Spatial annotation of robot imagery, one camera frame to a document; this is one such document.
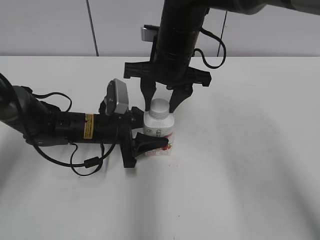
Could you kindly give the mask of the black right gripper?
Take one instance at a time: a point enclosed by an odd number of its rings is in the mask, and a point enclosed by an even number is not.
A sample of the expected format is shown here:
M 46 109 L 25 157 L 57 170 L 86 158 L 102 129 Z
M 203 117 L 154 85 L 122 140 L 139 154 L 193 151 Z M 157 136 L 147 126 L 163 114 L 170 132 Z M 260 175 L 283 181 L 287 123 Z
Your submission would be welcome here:
M 144 98 L 144 111 L 151 108 L 151 101 L 156 92 L 156 82 L 173 88 L 169 101 L 169 112 L 176 108 L 193 93 L 192 84 L 209 87 L 212 77 L 208 71 L 189 66 L 189 62 L 175 62 L 163 56 L 158 47 L 158 35 L 153 38 L 150 59 L 141 62 L 125 62 L 125 79 L 140 78 L 140 90 Z

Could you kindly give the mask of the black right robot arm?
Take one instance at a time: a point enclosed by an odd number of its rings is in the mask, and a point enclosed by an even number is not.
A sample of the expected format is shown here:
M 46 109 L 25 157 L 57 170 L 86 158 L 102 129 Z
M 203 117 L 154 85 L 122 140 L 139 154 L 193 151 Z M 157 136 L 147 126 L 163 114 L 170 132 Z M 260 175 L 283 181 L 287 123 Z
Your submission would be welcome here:
M 152 42 L 150 60 L 126 62 L 125 79 L 140 78 L 140 90 L 144 97 L 145 111 L 150 111 L 156 84 L 172 91 L 169 112 L 193 93 L 193 85 L 209 87 L 212 77 L 207 71 L 190 67 L 200 33 L 216 40 L 226 48 L 221 38 L 203 28 L 210 9 L 224 10 L 244 15 L 254 15 L 265 6 L 276 6 L 298 12 L 319 15 L 318 0 L 166 0 L 163 4 L 159 26 L 144 25 L 142 32 Z

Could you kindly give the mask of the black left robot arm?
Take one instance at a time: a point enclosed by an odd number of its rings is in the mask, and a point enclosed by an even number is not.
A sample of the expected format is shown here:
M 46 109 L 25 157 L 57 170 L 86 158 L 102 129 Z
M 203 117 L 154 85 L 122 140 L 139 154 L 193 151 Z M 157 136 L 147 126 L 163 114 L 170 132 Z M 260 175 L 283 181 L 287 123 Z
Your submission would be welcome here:
M 57 165 L 68 168 L 101 166 L 119 145 L 123 166 L 134 168 L 137 156 L 169 143 L 165 137 L 142 133 L 132 136 L 134 129 L 143 127 L 144 112 L 138 107 L 128 107 L 127 86 L 117 78 L 108 83 L 98 114 L 62 111 L 44 101 L 50 96 L 50 93 L 34 94 L 29 87 L 11 85 L 4 75 L 0 77 L 0 121 L 21 133 L 40 155 Z M 41 150 L 42 147 L 76 143 L 110 144 L 111 147 L 101 157 L 78 164 L 55 160 Z

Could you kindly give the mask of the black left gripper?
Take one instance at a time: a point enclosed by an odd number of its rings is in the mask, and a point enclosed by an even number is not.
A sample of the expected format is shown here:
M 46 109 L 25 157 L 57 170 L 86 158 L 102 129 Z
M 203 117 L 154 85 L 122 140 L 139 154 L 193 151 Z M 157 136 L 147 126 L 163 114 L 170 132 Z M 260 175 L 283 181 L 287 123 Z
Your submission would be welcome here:
M 126 110 L 124 114 L 106 114 L 107 104 L 102 101 L 99 114 L 94 116 L 93 140 L 97 143 L 120 146 L 123 166 L 126 169 L 136 166 L 136 157 L 148 151 L 166 147 L 166 137 L 155 137 L 140 132 L 133 137 L 132 130 L 143 127 L 144 112 L 136 106 Z

